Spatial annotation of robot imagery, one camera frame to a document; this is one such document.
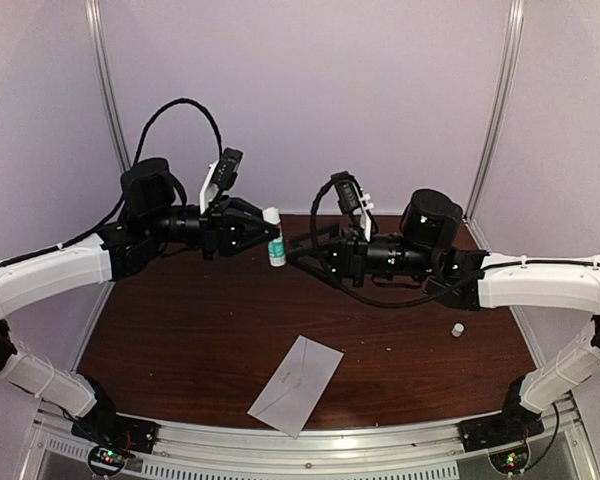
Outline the grey envelope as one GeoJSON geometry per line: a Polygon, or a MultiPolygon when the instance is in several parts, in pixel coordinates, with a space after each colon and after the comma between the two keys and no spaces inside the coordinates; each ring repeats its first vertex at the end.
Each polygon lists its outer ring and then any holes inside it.
{"type": "Polygon", "coordinates": [[[247,414],[297,438],[343,357],[342,351],[298,336],[247,414]]]}

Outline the white glue stick cap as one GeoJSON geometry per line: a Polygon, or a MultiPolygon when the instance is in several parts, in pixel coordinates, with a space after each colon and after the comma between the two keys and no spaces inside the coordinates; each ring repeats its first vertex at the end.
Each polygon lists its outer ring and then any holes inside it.
{"type": "Polygon", "coordinates": [[[456,338],[460,337],[464,333],[465,327],[461,323],[455,323],[452,328],[452,335],[456,338]]]}

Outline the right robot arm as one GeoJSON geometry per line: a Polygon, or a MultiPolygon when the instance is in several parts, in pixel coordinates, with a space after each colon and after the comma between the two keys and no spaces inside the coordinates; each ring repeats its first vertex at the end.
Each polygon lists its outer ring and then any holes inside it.
{"type": "Polygon", "coordinates": [[[350,298],[386,310],[437,301],[463,311],[531,306],[590,314],[547,365],[511,384],[492,423],[497,438],[510,442],[531,417],[600,371],[600,255],[529,258],[458,249],[462,217],[443,193],[419,189],[398,232],[381,234],[359,185],[331,181],[312,203],[308,233],[291,240],[288,259],[350,298]]]}

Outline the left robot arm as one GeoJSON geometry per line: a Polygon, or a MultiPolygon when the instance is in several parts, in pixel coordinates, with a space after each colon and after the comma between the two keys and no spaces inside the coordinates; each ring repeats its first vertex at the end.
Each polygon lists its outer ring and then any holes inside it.
{"type": "Polygon", "coordinates": [[[95,381],[56,368],[10,336],[7,317],[41,300],[83,286],[117,282],[140,273],[170,244],[206,259],[229,257],[280,234],[269,210],[227,195],[241,162],[228,149],[212,163],[199,204],[186,202],[166,159],[143,160],[122,174],[122,213],[78,240],[0,261],[0,379],[84,419],[103,444],[117,442],[124,424],[95,381]]]}

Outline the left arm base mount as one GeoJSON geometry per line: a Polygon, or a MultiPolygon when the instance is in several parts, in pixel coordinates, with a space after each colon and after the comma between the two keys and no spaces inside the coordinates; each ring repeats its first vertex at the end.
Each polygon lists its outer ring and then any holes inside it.
{"type": "Polygon", "coordinates": [[[72,420],[73,436],[90,441],[86,463],[100,478],[111,478],[127,471],[138,471],[144,454],[151,454],[157,440],[158,424],[125,416],[117,416],[106,433],[96,430],[85,419],[72,420]]]}

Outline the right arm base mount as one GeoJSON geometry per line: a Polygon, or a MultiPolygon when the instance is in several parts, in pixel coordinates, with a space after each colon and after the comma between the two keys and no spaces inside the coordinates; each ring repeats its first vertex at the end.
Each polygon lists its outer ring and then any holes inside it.
{"type": "Polygon", "coordinates": [[[529,440],[542,434],[544,425],[539,418],[521,420],[500,413],[462,421],[459,432],[466,453],[486,450],[497,473],[513,476],[530,465],[529,440]]]}

